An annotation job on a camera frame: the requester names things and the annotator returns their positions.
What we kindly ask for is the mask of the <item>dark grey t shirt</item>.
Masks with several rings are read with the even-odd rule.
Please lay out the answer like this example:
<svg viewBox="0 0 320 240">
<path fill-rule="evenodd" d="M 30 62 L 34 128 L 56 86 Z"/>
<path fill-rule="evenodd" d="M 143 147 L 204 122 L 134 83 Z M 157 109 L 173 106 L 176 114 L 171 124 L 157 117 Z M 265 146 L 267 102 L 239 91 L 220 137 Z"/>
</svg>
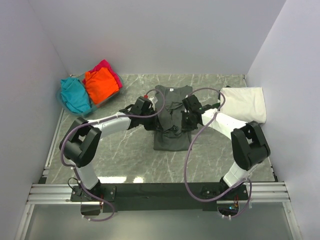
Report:
<svg viewBox="0 0 320 240">
<path fill-rule="evenodd" d="M 155 107 L 163 110 L 158 115 L 160 129 L 154 131 L 153 149 L 156 151 L 187 151 L 191 143 L 191 133 L 182 131 L 182 100 L 193 91 L 191 86 L 165 87 L 157 85 Z"/>
</svg>

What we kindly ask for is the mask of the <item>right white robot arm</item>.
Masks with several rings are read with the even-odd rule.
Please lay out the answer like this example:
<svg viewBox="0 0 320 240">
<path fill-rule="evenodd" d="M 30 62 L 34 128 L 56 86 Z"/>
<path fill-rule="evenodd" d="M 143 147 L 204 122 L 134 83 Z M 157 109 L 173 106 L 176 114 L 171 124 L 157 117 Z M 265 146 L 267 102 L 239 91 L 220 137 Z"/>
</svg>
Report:
<svg viewBox="0 0 320 240">
<path fill-rule="evenodd" d="M 220 189 L 225 192 L 234 189 L 248 178 L 257 165 L 270 156 L 271 150 L 256 121 L 245 122 L 226 115 L 211 105 L 201 105 L 195 95 L 182 100 L 185 110 L 182 114 L 182 129 L 192 131 L 202 125 L 211 128 L 231 141 L 234 162 L 220 179 Z"/>
</svg>

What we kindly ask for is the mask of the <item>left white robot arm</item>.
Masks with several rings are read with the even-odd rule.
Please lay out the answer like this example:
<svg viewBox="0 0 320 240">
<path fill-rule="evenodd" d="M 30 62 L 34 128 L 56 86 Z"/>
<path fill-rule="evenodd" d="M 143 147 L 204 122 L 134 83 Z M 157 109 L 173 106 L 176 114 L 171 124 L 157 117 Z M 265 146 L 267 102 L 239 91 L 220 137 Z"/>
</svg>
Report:
<svg viewBox="0 0 320 240">
<path fill-rule="evenodd" d="M 60 161 L 74 170 L 78 185 L 88 195 L 103 196 L 101 182 L 91 161 L 95 157 L 102 138 L 143 125 L 148 131 L 157 126 L 158 114 L 163 107 L 155 104 L 147 95 L 140 96 L 134 104 L 105 118 L 86 120 L 77 118 L 60 142 Z"/>
</svg>

